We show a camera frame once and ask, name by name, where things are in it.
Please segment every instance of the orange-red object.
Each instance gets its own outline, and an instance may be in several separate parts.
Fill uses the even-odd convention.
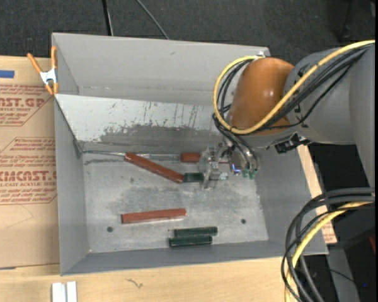
[[[152,173],[155,173],[161,177],[167,178],[173,182],[176,182],[178,184],[183,182],[184,175],[180,174],[174,170],[171,170],[169,168],[165,168],[153,161],[150,161],[146,158],[140,157],[137,154],[133,154],[131,152],[125,154],[125,160],[127,162],[130,162],[132,164],[135,164],[139,166],[140,168],[143,168],[145,170],[148,170]]]
[[[186,216],[186,209],[166,209],[166,210],[153,210],[145,211],[142,213],[126,213],[122,214],[122,223],[142,223],[145,221],[156,221],[156,220],[169,220],[179,217]]]
[[[245,129],[261,121],[281,100],[284,85],[294,66],[273,57],[254,60],[241,74],[232,99],[229,119],[232,126]],[[286,117],[273,126],[288,125]],[[278,133],[260,132],[258,135]]]
[[[184,152],[181,154],[181,162],[196,163],[200,160],[200,154],[194,152]]]

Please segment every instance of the yellow cable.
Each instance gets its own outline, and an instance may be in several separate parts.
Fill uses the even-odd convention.
[[[348,203],[348,204],[344,204],[343,206],[341,206],[339,209],[345,209],[347,210],[348,208],[354,208],[354,207],[359,207],[359,206],[363,206],[365,204],[369,204],[370,202],[368,201],[359,201],[359,202],[356,202],[356,203]],[[304,250],[304,248],[308,245],[308,243],[311,241],[311,239],[315,236],[315,234],[323,227],[324,224],[326,224],[327,222],[331,221],[333,218],[335,218],[336,216],[342,214],[345,212],[345,210],[342,210],[342,211],[334,211],[332,213],[329,213],[328,215],[326,215],[325,217],[322,217],[320,219],[320,221],[318,223],[315,224],[315,226],[313,226],[308,232],[307,234],[305,235],[304,239],[301,241],[300,245],[297,247],[297,249],[295,250],[294,252],[294,255],[292,257],[292,265],[294,267],[296,267],[297,265],[297,262],[298,262],[298,259],[299,257],[301,256],[301,253],[302,251]],[[291,273],[290,271],[287,271],[286,273],[286,279],[287,281],[289,282],[289,284],[291,284]],[[290,291],[287,287],[285,287],[285,296],[284,296],[284,300],[285,302],[289,302],[290,301],[290,298],[291,298],[291,295],[290,295]]]
[[[226,128],[227,130],[229,131],[232,131],[233,133],[235,134],[239,134],[239,135],[244,135],[244,134],[249,134],[249,133],[252,133],[254,131],[256,131],[257,129],[259,129],[261,126],[263,126],[268,120],[270,120],[279,110],[280,108],[284,105],[284,103],[296,92],[296,90],[298,90],[298,88],[300,88],[300,86],[302,85],[302,83],[304,83],[304,81],[309,77],[311,76],[311,74],[313,74],[318,68],[320,68],[320,66],[324,65],[325,63],[329,62],[331,59],[335,58],[336,56],[339,56],[340,54],[346,52],[346,51],[349,51],[351,49],[354,49],[354,48],[358,48],[358,47],[362,47],[362,46],[365,46],[365,45],[369,45],[371,43],[375,43],[375,40],[366,40],[364,42],[358,42],[358,43],[353,43],[351,45],[347,45],[343,48],[340,48],[338,50],[335,50],[333,53],[329,54],[328,56],[326,56],[324,59],[320,60],[318,62],[318,64],[312,66],[299,80],[296,84],[294,84],[293,87],[291,87],[291,89],[287,92],[287,94],[276,104],[276,106],[261,120],[259,121],[257,124],[255,124],[254,126],[250,127],[250,128],[246,128],[246,129],[243,129],[243,130],[240,130],[238,128],[235,128],[233,126],[231,126],[230,124],[228,124],[225,119],[221,116],[220,112],[219,112],[219,109],[218,109],[218,106],[217,106],[217,92],[219,90],[219,85],[220,85],[220,81],[221,79],[223,78],[223,76],[227,73],[227,71],[234,65],[244,61],[244,60],[248,60],[248,59],[252,59],[251,57],[252,56],[246,56],[246,57],[243,57],[243,58],[240,58],[240,59],[237,59],[235,61],[233,61],[231,64],[229,64],[220,74],[220,76],[217,78],[216,82],[215,82],[215,85],[214,85],[214,90],[213,90],[213,108],[214,108],[214,114],[216,115],[217,119],[219,120],[220,124]]]

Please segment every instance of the cardboard box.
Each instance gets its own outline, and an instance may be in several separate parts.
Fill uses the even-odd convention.
[[[0,268],[58,263],[54,99],[26,57],[0,70]]]

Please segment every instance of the white plastic piece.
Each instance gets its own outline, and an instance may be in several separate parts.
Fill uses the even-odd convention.
[[[77,283],[52,283],[52,302],[77,302]]]

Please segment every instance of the black stand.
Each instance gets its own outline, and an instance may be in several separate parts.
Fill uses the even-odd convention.
[[[113,29],[112,29],[112,25],[111,25],[111,18],[109,16],[108,5],[106,4],[106,0],[102,0],[102,8],[103,8],[103,14],[105,16],[106,30],[108,31],[108,36],[113,36]]]

